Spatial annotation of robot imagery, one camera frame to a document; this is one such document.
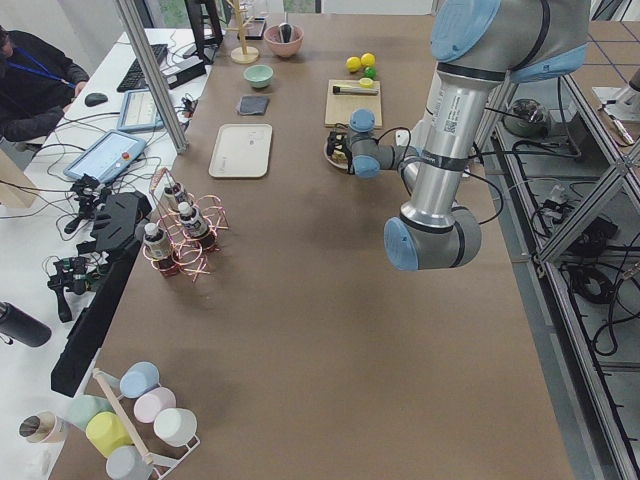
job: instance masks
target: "cup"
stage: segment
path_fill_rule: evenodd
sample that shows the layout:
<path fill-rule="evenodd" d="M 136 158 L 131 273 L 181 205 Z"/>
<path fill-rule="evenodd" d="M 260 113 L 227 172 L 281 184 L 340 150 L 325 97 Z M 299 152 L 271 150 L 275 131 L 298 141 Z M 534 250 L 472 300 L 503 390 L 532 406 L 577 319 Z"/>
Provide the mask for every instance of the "cup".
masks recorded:
<path fill-rule="evenodd" d="M 127 398 L 138 398 L 160 383 L 160 372 L 151 362 L 133 364 L 120 379 L 120 392 Z"/>
<path fill-rule="evenodd" d="M 158 438 L 172 447 L 182 447 L 189 443 L 197 428 L 196 416 L 185 408 L 167 408 L 153 422 L 153 431 Z"/>
<path fill-rule="evenodd" d="M 65 419 L 84 432 L 91 419 L 100 412 L 113 412 L 113 407 L 106 398 L 79 395 L 69 404 Z"/>
<path fill-rule="evenodd" d="M 25 419 L 20 424 L 20 436 L 29 443 L 57 443 L 67 438 L 67 422 L 55 413 L 44 411 Z"/>
<path fill-rule="evenodd" d="M 87 425 L 85 434 L 105 458 L 109 458 L 116 448 L 133 444 L 124 425 L 112 412 L 101 412 L 93 417 Z"/>
<path fill-rule="evenodd" d="M 133 414 L 142 423 L 153 423 L 158 414 L 176 406 L 176 396 L 166 387 L 149 390 L 133 405 Z"/>
<path fill-rule="evenodd" d="M 111 480 L 147 480 L 153 465 L 147 465 L 136 447 L 116 448 L 107 458 L 107 475 Z"/>

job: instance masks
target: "lemon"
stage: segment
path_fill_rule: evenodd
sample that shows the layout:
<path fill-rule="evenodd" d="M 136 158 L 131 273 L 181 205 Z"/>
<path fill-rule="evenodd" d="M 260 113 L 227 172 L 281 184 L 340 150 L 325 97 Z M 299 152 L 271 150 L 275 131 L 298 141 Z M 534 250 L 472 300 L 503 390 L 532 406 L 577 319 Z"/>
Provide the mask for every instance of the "lemon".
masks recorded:
<path fill-rule="evenodd" d="M 373 53 L 364 53 L 360 57 L 360 63 L 363 67 L 373 67 L 376 64 L 376 56 Z"/>
<path fill-rule="evenodd" d="M 358 70 L 360 70 L 360 67 L 362 67 L 360 59 L 358 57 L 347 58 L 347 63 L 345 65 L 347 67 L 347 70 L 349 70 L 351 73 L 357 72 Z"/>

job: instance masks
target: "white tray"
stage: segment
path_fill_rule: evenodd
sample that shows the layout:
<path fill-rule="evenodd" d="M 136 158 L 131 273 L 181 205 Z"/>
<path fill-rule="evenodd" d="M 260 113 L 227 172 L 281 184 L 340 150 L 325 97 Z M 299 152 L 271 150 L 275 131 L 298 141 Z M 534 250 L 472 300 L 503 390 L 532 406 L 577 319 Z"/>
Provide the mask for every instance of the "white tray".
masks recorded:
<path fill-rule="evenodd" d="M 267 173 L 271 125 L 226 124 L 218 130 L 209 175 L 214 178 L 258 178 Z"/>

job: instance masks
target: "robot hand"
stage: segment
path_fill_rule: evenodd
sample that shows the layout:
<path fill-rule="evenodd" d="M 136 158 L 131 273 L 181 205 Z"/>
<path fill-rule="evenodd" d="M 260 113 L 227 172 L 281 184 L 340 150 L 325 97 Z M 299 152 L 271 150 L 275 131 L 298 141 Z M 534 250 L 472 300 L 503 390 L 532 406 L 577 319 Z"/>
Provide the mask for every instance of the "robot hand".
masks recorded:
<path fill-rule="evenodd" d="M 441 84 L 432 89 L 437 100 L 424 145 L 406 157 L 404 147 L 377 147 L 367 140 L 365 115 L 354 114 L 348 146 L 356 175 L 397 169 L 411 192 L 385 226 L 394 266 L 449 268 L 475 257 L 480 227 L 455 195 L 489 94 L 507 73 L 523 83 L 576 70 L 586 55 L 588 23 L 584 0 L 448 0 L 431 37 Z"/>

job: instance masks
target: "blue joint cap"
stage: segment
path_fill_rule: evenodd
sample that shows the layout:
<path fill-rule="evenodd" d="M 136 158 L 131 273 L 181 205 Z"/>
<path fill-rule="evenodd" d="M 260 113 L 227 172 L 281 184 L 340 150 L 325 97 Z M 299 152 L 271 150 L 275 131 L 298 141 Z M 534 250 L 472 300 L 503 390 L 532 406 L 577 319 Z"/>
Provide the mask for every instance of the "blue joint cap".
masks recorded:
<path fill-rule="evenodd" d="M 407 226 L 397 217 L 384 226 L 384 248 L 391 264 L 398 270 L 418 270 L 418 252 Z"/>
<path fill-rule="evenodd" d="M 453 62 L 471 50 L 491 27 L 502 0 L 449 0 L 431 33 L 431 53 L 440 62 Z"/>
<path fill-rule="evenodd" d="M 513 83 L 538 82 L 571 73 L 584 63 L 587 56 L 587 44 L 548 58 L 540 63 L 529 65 L 511 72 L 509 80 Z"/>
<path fill-rule="evenodd" d="M 371 110 L 359 108 L 351 114 L 349 126 L 358 133 L 367 133 L 373 130 L 376 124 L 376 116 Z"/>
<path fill-rule="evenodd" d="M 380 163 L 369 155 L 356 155 L 353 157 L 353 170 L 360 178 L 377 177 L 380 173 Z"/>

